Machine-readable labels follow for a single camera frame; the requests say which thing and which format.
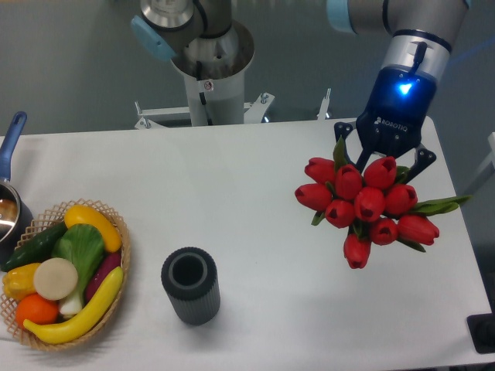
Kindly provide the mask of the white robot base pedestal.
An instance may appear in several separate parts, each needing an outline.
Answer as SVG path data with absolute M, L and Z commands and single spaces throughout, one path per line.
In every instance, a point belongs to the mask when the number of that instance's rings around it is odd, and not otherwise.
M 172 65 L 182 75 L 188 106 L 205 93 L 207 100 L 239 97 L 244 103 L 244 74 L 254 57 L 254 40 L 237 21 L 218 38 L 198 37 L 189 43 Z

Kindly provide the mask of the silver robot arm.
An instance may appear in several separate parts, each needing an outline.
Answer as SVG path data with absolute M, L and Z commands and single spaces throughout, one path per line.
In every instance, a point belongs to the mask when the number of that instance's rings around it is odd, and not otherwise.
M 422 145 L 422 124 L 442 78 L 468 1 L 329 1 L 326 14 L 341 32 L 384 30 L 391 35 L 364 112 L 335 125 L 337 139 L 356 132 L 363 169 L 372 154 L 399 158 L 415 152 L 401 175 L 411 181 L 435 161 Z M 254 40 L 232 17 L 229 1 L 143 1 L 131 21 L 140 44 L 183 76 L 195 126 L 259 122 L 259 105 L 244 106 L 244 74 Z

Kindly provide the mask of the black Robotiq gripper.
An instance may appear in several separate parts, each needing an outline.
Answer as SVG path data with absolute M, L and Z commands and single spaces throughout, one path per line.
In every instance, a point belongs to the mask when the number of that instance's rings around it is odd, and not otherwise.
M 336 169 L 352 165 L 363 172 L 373 152 L 398 158 L 417 147 L 405 184 L 425 171 L 436 161 L 436 154 L 420 145 L 422 125 L 436 90 L 436 83 L 426 77 L 392 67 L 383 68 L 364 112 L 356 121 L 362 150 L 355 162 L 347 151 L 347 138 L 356 129 L 355 123 L 338 121 L 334 124 Z

